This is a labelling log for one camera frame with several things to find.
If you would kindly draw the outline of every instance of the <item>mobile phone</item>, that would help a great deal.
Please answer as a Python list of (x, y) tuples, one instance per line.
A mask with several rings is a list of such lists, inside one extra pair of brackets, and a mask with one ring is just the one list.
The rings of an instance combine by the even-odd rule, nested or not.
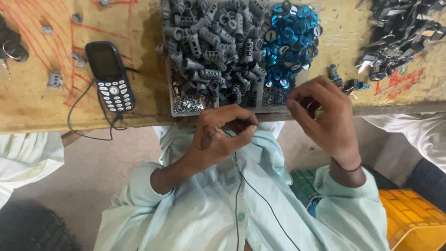
[(133, 110), (136, 100), (117, 47), (107, 41), (91, 42), (85, 45), (85, 52), (108, 110), (115, 113)]

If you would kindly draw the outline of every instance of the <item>hand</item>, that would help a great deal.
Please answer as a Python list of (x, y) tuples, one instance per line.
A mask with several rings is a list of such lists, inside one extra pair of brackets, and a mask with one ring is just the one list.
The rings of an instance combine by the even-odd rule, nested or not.
[[(316, 119), (308, 115), (306, 107), (302, 107), (308, 97), (323, 107), (322, 114)], [(361, 164), (350, 99), (331, 80), (319, 76), (296, 87), (285, 105), (305, 134), (344, 170), (355, 170)]]
[[(221, 130), (225, 124), (236, 136), (230, 137)], [(183, 157), (195, 163), (190, 172), (198, 173), (249, 144), (258, 124), (253, 112), (238, 105), (202, 111), (192, 143)]]

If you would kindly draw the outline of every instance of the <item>concrete floor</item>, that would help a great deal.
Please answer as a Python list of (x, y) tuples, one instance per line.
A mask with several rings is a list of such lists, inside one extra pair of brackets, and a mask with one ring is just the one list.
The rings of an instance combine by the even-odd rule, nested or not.
[[(360, 117), (355, 118), (363, 163), (397, 184), (403, 184), (421, 156), (402, 134), (388, 134)], [(107, 138), (108, 130), (88, 134)], [(11, 200), (31, 199), (64, 218), (84, 250), (93, 250), (101, 213), (110, 198), (128, 183), (134, 167), (158, 161), (158, 138), (151, 127), (113, 132), (111, 142), (81, 138), (65, 149), (65, 164), (48, 177), (16, 189)], [(317, 168), (329, 158), (302, 131), (287, 121), (277, 139), (288, 170)]]

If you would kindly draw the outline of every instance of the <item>phone screen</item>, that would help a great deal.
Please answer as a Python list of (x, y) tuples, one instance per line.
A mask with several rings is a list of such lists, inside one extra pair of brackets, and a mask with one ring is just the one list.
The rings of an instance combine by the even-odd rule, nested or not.
[(98, 80), (112, 81), (123, 76), (113, 48), (106, 43), (89, 44), (86, 48), (91, 71)]

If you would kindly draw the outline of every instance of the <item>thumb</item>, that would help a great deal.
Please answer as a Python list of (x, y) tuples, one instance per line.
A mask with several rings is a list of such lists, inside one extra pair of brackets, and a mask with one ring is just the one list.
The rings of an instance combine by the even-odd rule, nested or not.
[(223, 143), (225, 144), (226, 149), (228, 149), (230, 153), (233, 153), (238, 149), (244, 147), (245, 145), (249, 144), (256, 131), (257, 131), (257, 126), (250, 125), (236, 136), (225, 138), (223, 140)]
[(297, 101), (290, 99), (287, 100), (285, 105), (291, 113), (291, 116), (300, 124), (305, 133), (310, 134), (311, 132), (317, 133), (319, 131), (320, 125), (308, 115)]

